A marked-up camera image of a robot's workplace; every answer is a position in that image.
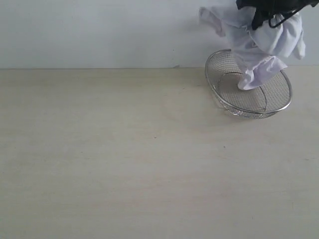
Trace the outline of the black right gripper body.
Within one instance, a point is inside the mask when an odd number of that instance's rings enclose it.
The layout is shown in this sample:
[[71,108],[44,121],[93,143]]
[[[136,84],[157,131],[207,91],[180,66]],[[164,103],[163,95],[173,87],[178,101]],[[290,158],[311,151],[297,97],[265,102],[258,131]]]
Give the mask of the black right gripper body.
[[306,6],[314,7],[314,0],[237,0],[238,10],[244,7],[256,9],[251,23],[253,30],[258,29],[265,21],[270,28],[276,28],[297,14]]

